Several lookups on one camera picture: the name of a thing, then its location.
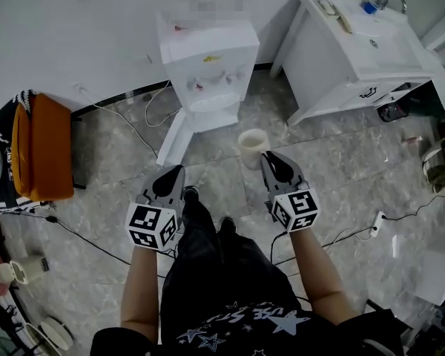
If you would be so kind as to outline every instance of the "power strip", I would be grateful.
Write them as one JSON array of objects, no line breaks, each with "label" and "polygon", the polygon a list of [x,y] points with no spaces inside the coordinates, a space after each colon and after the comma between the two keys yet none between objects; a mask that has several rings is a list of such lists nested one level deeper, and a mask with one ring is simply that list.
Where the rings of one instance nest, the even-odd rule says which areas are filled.
[{"label": "power strip", "polygon": [[384,215],[384,213],[382,211],[379,211],[378,214],[376,215],[374,222],[372,223],[372,228],[369,231],[369,234],[371,235],[371,237],[376,237],[378,235],[379,230],[383,226],[384,217],[386,217]]}]

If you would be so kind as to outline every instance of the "gray tile floor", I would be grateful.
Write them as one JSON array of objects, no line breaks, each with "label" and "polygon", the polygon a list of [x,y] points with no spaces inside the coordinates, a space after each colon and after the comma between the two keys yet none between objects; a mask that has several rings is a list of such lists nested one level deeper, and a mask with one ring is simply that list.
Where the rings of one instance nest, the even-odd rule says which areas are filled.
[{"label": "gray tile floor", "polygon": [[[307,119],[288,128],[286,117],[296,102],[286,79],[271,80],[268,72],[254,73],[241,106],[237,125],[196,135],[185,156],[187,183],[200,187],[201,200],[215,222],[225,215],[236,219],[239,232],[254,238],[266,255],[277,229],[263,202],[267,192],[261,173],[243,167],[237,136],[249,128],[268,132],[273,148],[299,162],[306,179],[317,189],[322,205],[314,232],[322,243],[345,228],[365,228],[378,210],[398,217],[434,196],[421,173],[420,154],[433,141],[430,119],[408,117],[381,122],[372,109],[341,112]],[[151,122],[178,108],[172,89],[152,103]],[[143,119],[141,96],[109,107],[127,117],[156,149],[171,120],[149,128]],[[122,259],[131,258],[132,246],[123,223],[128,204],[140,192],[145,176],[156,170],[151,152],[117,116],[93,111],[73,128],[76,181],[88,189],[56,203],[59,219]],[[402,139],[421,135],[416,145]],[[53,315],[66,322],[76,338],[73,355],[85,355],[93,334],[119,324],[119,304],[128,267],[96,250],[57,225],[29,217],[1,217],[7,247],[13,257],[43,252],[50,273],[20,287],[19,296],[33,321]],[[409,324],[428,311],[412,294],[422,249],[445,232],[445,200],[438,199],[401,222],[389,223],[377,238],[362,242],[352,237],[329,250],[355,307],[362,311],[371,298]],[[392,238],[400,245],[393,257]],[[293,256],[287,237],[274,247],[274,261]],[[159,256],[165,275],[171,259]],[[295,261],[280,265],[294,290],[304,295]]]}]

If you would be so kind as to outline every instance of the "drawer handle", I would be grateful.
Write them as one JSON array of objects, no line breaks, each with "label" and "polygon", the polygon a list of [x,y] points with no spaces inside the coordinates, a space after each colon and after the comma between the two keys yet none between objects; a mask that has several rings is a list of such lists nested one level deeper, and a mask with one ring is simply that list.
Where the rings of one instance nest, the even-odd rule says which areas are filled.
[{"label": "drawer handle", "polygon": [[371,96],[373,96],[376,92],[378,91],[377,87],[370,87],[369,88],[369,92],[365,92],[362,93],[361,95],[359,95],[360,98],[370,98]]}]

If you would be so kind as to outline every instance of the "faucet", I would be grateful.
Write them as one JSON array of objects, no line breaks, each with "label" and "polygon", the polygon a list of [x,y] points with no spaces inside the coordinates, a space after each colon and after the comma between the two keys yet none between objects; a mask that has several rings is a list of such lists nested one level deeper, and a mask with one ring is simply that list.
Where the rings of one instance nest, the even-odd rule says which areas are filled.
[{"label": "faucet", "polygon": [[[407,4],[406,4],[406,0],[400,0],[400,2],[402,3],[402,11],[401,13],[403,15],[406,14],[406,10],[407,10]],[[389,3],[389,0],[376,0],[376,4],[379,6],[380,10],[383,10],[387,3]]]}]

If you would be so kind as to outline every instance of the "orange cushion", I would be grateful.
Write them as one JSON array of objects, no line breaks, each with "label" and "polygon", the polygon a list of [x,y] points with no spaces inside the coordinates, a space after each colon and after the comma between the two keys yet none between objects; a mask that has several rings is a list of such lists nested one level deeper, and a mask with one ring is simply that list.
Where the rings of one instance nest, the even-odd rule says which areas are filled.
[{"label": "orange cushion", "polygon": [[31,111],[29,198],[60,200],[74,194],[71,169],[71,112],[40,93]]},{"label": "orange cushion", "polygon": [[15,189],[23,197],[28,197],[31,190],[30,161],[30,118],[18,104],[12,132],[12,173]]}]

